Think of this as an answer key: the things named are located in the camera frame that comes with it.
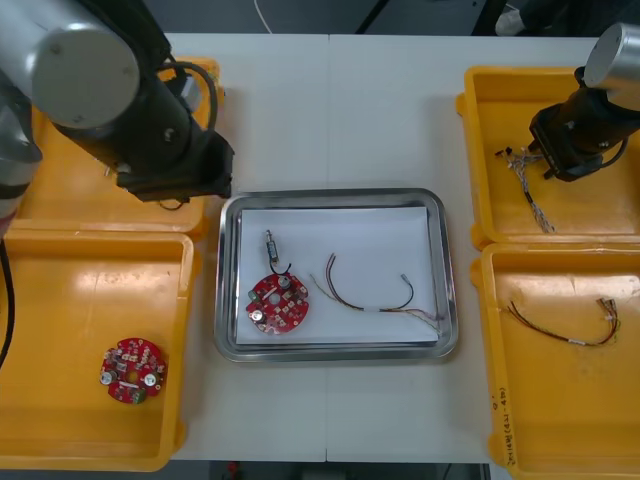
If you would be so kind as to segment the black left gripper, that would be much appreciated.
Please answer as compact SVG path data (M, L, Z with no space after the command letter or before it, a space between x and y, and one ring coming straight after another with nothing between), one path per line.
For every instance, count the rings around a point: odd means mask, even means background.
M178 200L193 197L231 196L234 150L217 132L194 139L178 162L149 174L119 173L116 184L140 201Z

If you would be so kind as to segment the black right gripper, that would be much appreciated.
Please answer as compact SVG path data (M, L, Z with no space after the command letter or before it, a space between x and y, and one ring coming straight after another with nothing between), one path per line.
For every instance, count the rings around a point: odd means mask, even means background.
M528 152L544 157L548 165L545 180L555 177L572 182L601 168L603 154L594 141L596 120L589 110L567 106L551 106L534 116Z

